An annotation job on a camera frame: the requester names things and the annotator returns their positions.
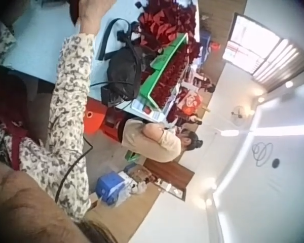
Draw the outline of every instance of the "blue box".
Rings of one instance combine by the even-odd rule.
[[[124,179],[116,172],[112,171],[98,179],[96,194],[106,203],[109,198],[117,198],[119,192],[124,188],[124,186]]]

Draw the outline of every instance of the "white countertop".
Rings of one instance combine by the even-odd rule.
[[[105,28],[112,19],[124,18],[129,22],[137,21],[143,9],[138,9],[135,6],[136,2],[137,0],[117,0],[115,5],[102,18],[101,30],[96,37],[95,57],[99,51]],[[189,0],[180,0],[179,2],[187,4]],[[197,40],[199,40],[198,16],[199,13],[197,12]],[[119,29],[125,27],[126,24],[122,21],[114,25],[108,40],[107,53],[118,50],[122,46],[115,37],[113,38],[113,33],[115,36]],[[53,8],[41,8],[36,2],[32,2],[29,10],[14,24],[14,30],[17,45],[7,55],[4,66],[55,83],[56,66],[63,40],[77,32],[69,15],[69,4]],[[108,61],[94,60],[92,65],[91,83],[107,81]],[[100,86],[91,88],[89,96],[100,101]],[[124,108],[129,113],[149,119],[144,114],[133,110],[128,102],[123,102],[117,108]]]

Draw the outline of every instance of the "black bag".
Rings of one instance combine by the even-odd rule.
[[[111,29],[119,20],[123,20],[128,24],[126,32],[117,32],[118,41],[125,43],[125,46],[118,51],[106,54],[106,45]],[[104,91],[107,92],[108,89],[109,92],[122,98],[124,101],[131,101],[137,98],[141,86],[141,74],[156,57],[156,53],[152,50],[142,46],[134,46],[132,44],[131,36],[135,24],[137,23],[134,22],[130,24],[128,21],[121,18],[112,20],[103,36],[101,52],[97,58],[100,61],[110,59],[109,67],[107,69],[109,84],[107,85],[107,88],[104,87]],[[102,102],[106,104],[106,102],[103,101],[103,97],[107,97],[107,95],[103,94],[103,89],[101,94]]]

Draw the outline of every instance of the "window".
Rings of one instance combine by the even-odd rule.
[[[299,51],[257,22],[235,15],[223,59],[250,73],[261,84],[273,79]]]

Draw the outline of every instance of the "patterned blouse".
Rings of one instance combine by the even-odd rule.
[[[54,199],[69,167],[83,153],[83,117],[89,93],[94,35],[78,34],[64,41],[57,67],[57,80],[50,105],[49,149],[29,138],[20,144],[20,170],[30,175]],[[15,42],[0,24],[0,63]],[[4,141],[11,158],[12,137],[0,125],[0,143]],[[81,220],[91,203],[86,161],[83,158],[67,176],[58,205],[75,221]]]

